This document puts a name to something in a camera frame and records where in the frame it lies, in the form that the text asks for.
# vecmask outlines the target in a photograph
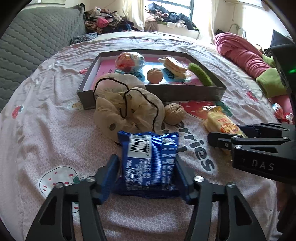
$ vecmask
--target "air conditioner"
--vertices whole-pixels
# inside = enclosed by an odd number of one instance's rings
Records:
[[[263,8],[263,3],[261,0],[225,0],[226,3],[243,3],[243,4],[248,4],[248,5],[253,5],[256,7],[261,7]]]

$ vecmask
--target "green fuzzy stick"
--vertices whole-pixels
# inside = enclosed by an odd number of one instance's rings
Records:
[[[205,86],[213,85],[211,78],[197,64],[190,63],[188,66],[188,69],[200,79],[202,85],[205,85]]]

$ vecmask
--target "gray quilted fabric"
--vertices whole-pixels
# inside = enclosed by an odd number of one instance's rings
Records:
[[[0,39],[0,112],[16,88],[71,38],[85,34],[83,8],[21,11]]]

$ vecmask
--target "silver screw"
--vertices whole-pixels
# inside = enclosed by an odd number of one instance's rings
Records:
[[[234,188],[235,186],[236,186],[235,183],[232,183],[232,182],[227,183],[227,187],[229,187],[229,188]]]
[[[86,178],[86,181],[88,182],[88,183],[92,183],[92,182],[94,182],[96,179],[94,178],[94,177],[87,177]]]
[[[205,179],[203,177],[200,176],[196,176],[194,177],[194,181],[198,182],[198,183],[202,183]]]
[[[63,183],[57,183],[57,184],[56,184],[56,188],[59,188],[59,189],[62,188],[63,186],[64,186]]]

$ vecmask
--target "black drawstring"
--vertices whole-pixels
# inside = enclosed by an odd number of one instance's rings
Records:
[[[120,81],[118,81],[118,80],[116,80],[116,79],[113,79],[113,78],[103,78],[103,79],[100,79],[100,80],[96,83],[96,85],[95,85],[94,93],[95,93],[95,91],[96,91],[96,88],[98,87],[98,84],[99,84],[101,81],[103,81],[103,80],[113,80],[113,81],[115,81],[115,82],[117,82],[117,83],[119,83],[119,84],[124,85],[124,86],[127,88],[127,91],[126,91],[126,92],[124,93],[124,95],[123,95],[123,99],[124,99],[124,101],[125,101],[125,103],[126,103],[126,114],[125,114],[125,116],[122,116],[121,108],[119,108],[120,115],[121,115],[122,118],[126,118],[126,116],[127,116],[127,107],[128,107],[128,103],[127,103],[127,101],[126,101],[126,94],[127,94],[129,91],[131,91],[131,90],[136,90],[136,91],[138,91],[138,92],[139,92],[139,93],[145,98],[145,100],[146,100],[147,102],[149,102],[151,105],[153,105],[153,106],[156,108],[156,116],[154,117],[153,122],[152,122],[153,132],[155,133],[154,124],[155,124],[155,121],[156,121],[156,118],[157,118],[157,116],[158,116],[158,112],[159,112],[159,109],[158,109],[157,105],[155,105],[153,102],[151,102],[150,100],[148,100],[147,97],[146,97],[146,96],[145,96],[140,90],[138,90],[138,89],[129,89],[128,86],[127,86],[127,84],[122,83],[122,82],[120,82]]]

